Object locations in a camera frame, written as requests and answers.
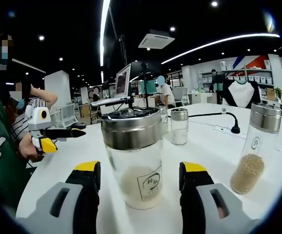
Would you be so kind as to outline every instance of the grain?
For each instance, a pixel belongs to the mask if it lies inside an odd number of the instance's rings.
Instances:
[[[261,157],[254,154],[245,155],[231,179],[231,187],[238,194],[248,193],[256,184],[264,170]]]

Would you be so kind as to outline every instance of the man in white shirt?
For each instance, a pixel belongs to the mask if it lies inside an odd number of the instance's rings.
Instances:
[[[158,80],[158,84],[160,85],[160,90],[161,90],[161,97],[160,101],[167,106],[168,108],[174,108],[175,107],[175,100],[174,100],[174,95],[170,89],[170,86],[166,83],[166,77],[164,80]]]

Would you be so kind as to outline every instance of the laptop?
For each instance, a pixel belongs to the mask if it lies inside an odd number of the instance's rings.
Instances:
[[[105,104],[117,102],[119,100],[130,99],[130,97],[128,97],[130,70],[131,63],[117,73],[115,83],[115,95],[113,98],[94,101],[91,102],[91,105],[102,106]]]

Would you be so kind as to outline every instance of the green jacket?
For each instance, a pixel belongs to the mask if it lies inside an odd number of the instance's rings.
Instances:
[[[16,209],[29,180],[29,174],[26,171],[26,161],[17,154],[9,126],[0,102],[0,196],[3,204]]]

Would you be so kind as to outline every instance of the ceiling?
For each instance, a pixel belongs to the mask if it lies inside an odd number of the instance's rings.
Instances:
[[[111,0],[115,30],[117,35],[123,34],[126,39],[128,63],[143,59],[162,62],[212,41],[267,32],[263,8],[255,1],[218,0],[216,8],[211,7],[210,2]],[[124,63],[108,14],[104,37],[104,67],[99,66],[102,3],[103,1],[97,0],[67,3],[58,1],[51,2],[50,5],[48,1],[37,1],[9,3],[3,9],[0,7],[0,31],[12,36],[14,58],[46,72],[44,74],[11,62],[8,65],[7,82],[29,78],[35,87],[44,88],[42,78],[59,70],[69,74],[70,86],[74,90],[85,85],[101,84],[101,70],[104,71],[104,80],[114,81],[116,72],[124,67]],[[9,16],[10,11],[14,13],[13,17]],[[147,51],[138,48],[150,29],[169,32],[171,26],[176,30],[170,32],[175,38],[170,45],[162,50]],[[40,41],[39,35],[44,35],[45,40]],[[180,70],[181,63],[192,65],[227,57],[273,53],[274,49],[280,47],[282,40],[276,38],[238,39],[177,58],[162,65],[162,70]]]

